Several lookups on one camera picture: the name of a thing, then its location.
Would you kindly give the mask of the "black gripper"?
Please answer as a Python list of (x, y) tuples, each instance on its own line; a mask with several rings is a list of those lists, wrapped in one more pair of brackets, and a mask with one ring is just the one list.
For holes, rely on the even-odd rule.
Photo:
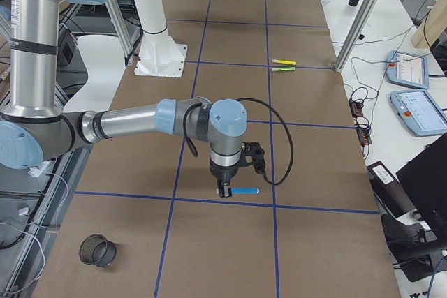
[(230, 187), (231, 179), (237, 174), (239, 169), (238, 164), (232, 166), (222, 166), (216, 164), (213, 160), (210, 160), (210, 172), (217, 180), (217, 195), (219, 197), (231, 197), (232, 190)]

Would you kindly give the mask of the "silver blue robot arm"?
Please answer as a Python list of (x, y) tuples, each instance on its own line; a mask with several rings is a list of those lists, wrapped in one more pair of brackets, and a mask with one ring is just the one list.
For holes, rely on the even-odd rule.
[(1, 111), (1, 163), (27, 169), (104, 139), (161, 132), (210, 145), (217, 194), (237, 194), (230, 181), (246, 163), (247, 112), (233, 99), (163, 99), (110, 112), (60, 112), (54, 104), (59, 6), (106, 0), (11, 0), (10, 101)]

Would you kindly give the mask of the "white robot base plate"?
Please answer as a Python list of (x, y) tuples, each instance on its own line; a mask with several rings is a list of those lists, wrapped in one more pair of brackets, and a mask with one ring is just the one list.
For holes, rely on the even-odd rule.
[(177, 44), (167, 31), (144, 33), (134, 73), (137, 76), (180, 78), (188, 47)]

